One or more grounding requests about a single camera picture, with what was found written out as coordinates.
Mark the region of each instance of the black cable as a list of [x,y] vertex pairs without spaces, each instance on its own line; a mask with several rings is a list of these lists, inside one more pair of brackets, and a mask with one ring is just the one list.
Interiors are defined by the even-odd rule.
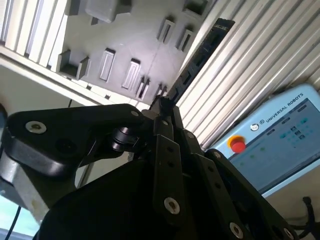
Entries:
[[9,231],[8,231],[8,233],[7,233],[7,235],[6,235],[6,237],[5,237],[4,240],[9,240],[10,235],[11,235],[12,231],[14,230],[14,227],[15,227],[16,222],[17,222],[17,220],[18,220],[18,217],[19,217],[19,214],[20,214],[20,210],[21,210],[21,207],[18,206],[18,209],[16,210],[16,213],[15,213],[15,216],[14,216],[14,219],[13,219],[13,222],[12,222],[12,224],[11,224],[11,227],[10,227],[10,229],[9,229]]

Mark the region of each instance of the slot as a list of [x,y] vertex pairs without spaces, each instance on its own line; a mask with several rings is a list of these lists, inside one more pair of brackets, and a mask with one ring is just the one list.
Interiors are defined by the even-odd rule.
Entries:
[[109,48],[107,48],[103,52],[104,60],[101,66],[100,79],[106,82],[109,80],[109,77],[110,77],[111,69],[115,61],[115,54],[116,54],[116,51],[111,50]]
[[187,52],[192,44],[192,36],[194,33],[191,30],[185,29],[183,36],[178,41],[176,48],[182,52]]
[[78,64],[70,62],[71,51],[67,50],[58,55],[57,69],[62,75],[80,80],[86,75],[90,58],[87,56],[83,58]]
[[169,19],[166,19],[162,24],[159,34],[158,40],[164,44],[167,44],[170,40],[172,32],[174,31],[175,23]]
[[129,68],[126,73],[125,80],[122,84],[122,87],[127,90],[131,90],[138,74],[140,71],[140,61],[136,59],[131,59]]
[[196,60],[196,66],[199,67],[206,59],[206,56],[205,55],[200,55],[198,57],[198,60]]
[[143,100],[145,98],[147,91],[149,89],[149,86],[150,86],[149,79],[146,80],[145,77],[143,77],[141,79],[141,83],[140,83],[140,86],[139,86],[138,92],[137,92],[138,99]]
[[176,87],[175,89],[175,94],[174,94],[174,96],[173,96],[173,98],[171,99],[173,102],[176,100],[176,98],[179,96],[179,90],[178,90],[178,88]]
[[205,12],[207,5],[207,0],[187,0],[184,8],[199,16],[202,16]]
[[183,85],[186,85],[191,79],[191,74],[189,73],[189,71],[187,71],[183,76],[184,76]]

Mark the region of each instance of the screw head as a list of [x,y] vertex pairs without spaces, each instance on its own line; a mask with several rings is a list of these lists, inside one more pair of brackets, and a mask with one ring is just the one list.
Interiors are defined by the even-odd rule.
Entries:
[[172,197],[167,197],[164,200],[164,206],[171,214],[178,215],[180,213],[180,205]]
[[241,230],[241,228],[237,224],[235,224],[234,222],[231,222],[229,227],[233,235],[235,235],[238,239],[244,238],[244,232]]
[[292,239],[292,240],[295,239],[295,237],[292,235],[292,233],[291,233],[288,229],[284,228],[283,230],[284,230],[284,232],[287,234],[287,236],[288,236],[290,239]]
[[257,131],[258,129],[259,129],[259,124],[252,124],[251,126],[250,126],[250,129],[251,129],[251,131]]
[[191,139],[194,139],[194,138],[195,138],[195,136],[194,136],[191,132],[188,132],[187,135],[188,135],[188,137],[191,138]]
[[133,116],[136,116],[136,117],[139,116],[139,113],[137,113],[136,111],[131,111],[131,114],[132,114]]
[[43,134],[47,131],[46,125],[40,121],[29,121],[25,124],[25,128],[33,134]]
[[217,159],[221,158],[221,155],[218,152],[214,151],[213,154]]

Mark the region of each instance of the gray panel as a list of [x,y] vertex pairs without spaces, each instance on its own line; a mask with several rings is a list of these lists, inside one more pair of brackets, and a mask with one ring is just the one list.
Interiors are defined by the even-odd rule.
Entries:
[[[81,1],[79,13],[84,12],[86,3]],[[71,50],[70,62],[81,60],[73,52],[90,58],[87,74],[81,80],[151,104],[160,84],[172,86],[195,35],[215,3],[135,0],[130,14],[117,11],[119,14],[111,23],[101,21],[103,16],[98,14],[78,14],[68,19],[63,49]],[[93,17],[99,19],[98,24],[92,25]],[[111,58],[103,63],[106,48],[115,51],[112,67]],[[149,82],[141,88],[143,78]]]

